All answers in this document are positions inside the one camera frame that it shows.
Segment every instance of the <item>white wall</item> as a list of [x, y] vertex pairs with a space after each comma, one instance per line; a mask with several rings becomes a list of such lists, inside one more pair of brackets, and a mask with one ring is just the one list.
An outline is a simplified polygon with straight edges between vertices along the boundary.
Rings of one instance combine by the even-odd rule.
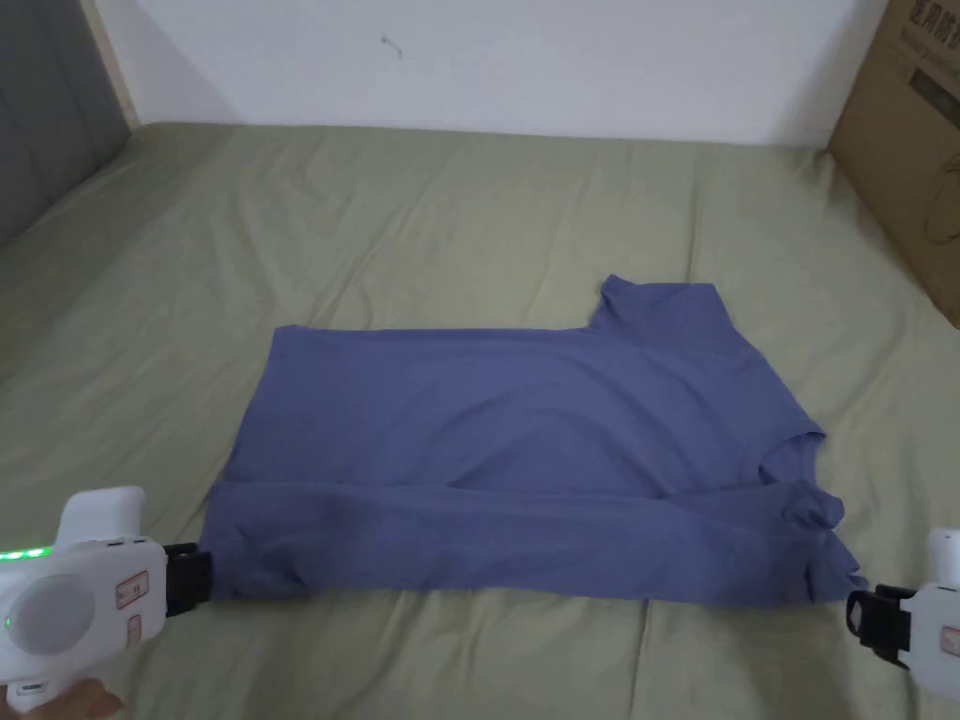
[[884, 4], [97, 0], [145, 124], [760, 144], [826, 142]]

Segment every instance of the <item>green led light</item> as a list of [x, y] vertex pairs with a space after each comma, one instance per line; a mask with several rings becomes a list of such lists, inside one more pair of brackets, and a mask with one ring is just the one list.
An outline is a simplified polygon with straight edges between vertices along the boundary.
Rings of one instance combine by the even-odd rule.
[[28, 560], [30, 558], [42, 558], [50, 554], [49, 547], [33, 547], [29, 550], [12, 550], [8, 553], [0, 553], [0, 563], [5, 560]]

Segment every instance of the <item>circular button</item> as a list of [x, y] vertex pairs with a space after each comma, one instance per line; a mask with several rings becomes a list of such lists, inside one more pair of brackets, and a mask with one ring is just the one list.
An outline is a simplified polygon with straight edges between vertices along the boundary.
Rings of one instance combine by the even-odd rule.
[[7, 631], [29, 655], [58, 655], [80, 642], [93, 611], [93, 593], [80, 578], [54, 575], [30, 584], [13, 601]]

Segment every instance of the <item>blue t-shirt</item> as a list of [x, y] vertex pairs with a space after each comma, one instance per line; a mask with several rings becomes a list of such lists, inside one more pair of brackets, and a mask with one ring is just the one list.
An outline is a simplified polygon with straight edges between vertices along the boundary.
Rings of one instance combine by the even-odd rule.
[[220, 597], [840, 600], [823, 438], [712, 285], [611, 276], [570, 330], [281, 327], [201, 545]]

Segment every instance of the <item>bed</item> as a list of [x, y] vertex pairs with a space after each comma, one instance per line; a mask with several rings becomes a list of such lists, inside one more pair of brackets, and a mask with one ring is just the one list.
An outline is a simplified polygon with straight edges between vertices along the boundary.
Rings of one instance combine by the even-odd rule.
[[[0, 544], [135, 484], [194, 540], [273, 329], [569, 327], [601, 280], [715, 283], [829, 437], [873, 582], [960, 522], [960, 334], [809, 150], [154, 125], [0, 249]], [[836, 606], [515, 590], [204, 606], [116, 662], [135, 718], [948, 716]]]

